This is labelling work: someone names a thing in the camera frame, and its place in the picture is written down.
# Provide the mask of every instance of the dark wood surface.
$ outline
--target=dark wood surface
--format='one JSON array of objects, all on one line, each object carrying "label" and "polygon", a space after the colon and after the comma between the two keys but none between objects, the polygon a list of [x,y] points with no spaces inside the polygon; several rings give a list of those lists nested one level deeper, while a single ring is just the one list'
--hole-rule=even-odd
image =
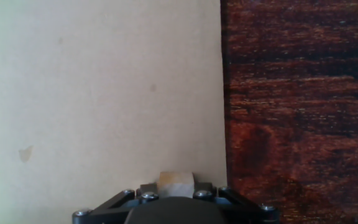
[{"label": "dark wood surface", "polygon": [[229,185],[358,223],[358,0],[221,3]]}]

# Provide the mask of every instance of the wood grain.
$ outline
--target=wood grain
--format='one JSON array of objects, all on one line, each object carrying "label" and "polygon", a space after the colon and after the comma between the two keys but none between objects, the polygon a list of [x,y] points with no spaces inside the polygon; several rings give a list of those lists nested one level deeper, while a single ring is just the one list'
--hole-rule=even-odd
[{"label": "wood grain", "polygon": [[358,223],[358,0],[221,4],[229,184],[284,223]]}]

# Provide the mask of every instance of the white wall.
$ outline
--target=white wall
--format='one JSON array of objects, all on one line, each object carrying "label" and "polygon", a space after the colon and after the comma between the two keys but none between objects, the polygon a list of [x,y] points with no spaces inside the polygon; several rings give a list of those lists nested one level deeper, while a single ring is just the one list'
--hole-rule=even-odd
[{"label": "white wall", "polygon": [[160,171],[226,183],[219,0],[0,0],[0,223]]}]

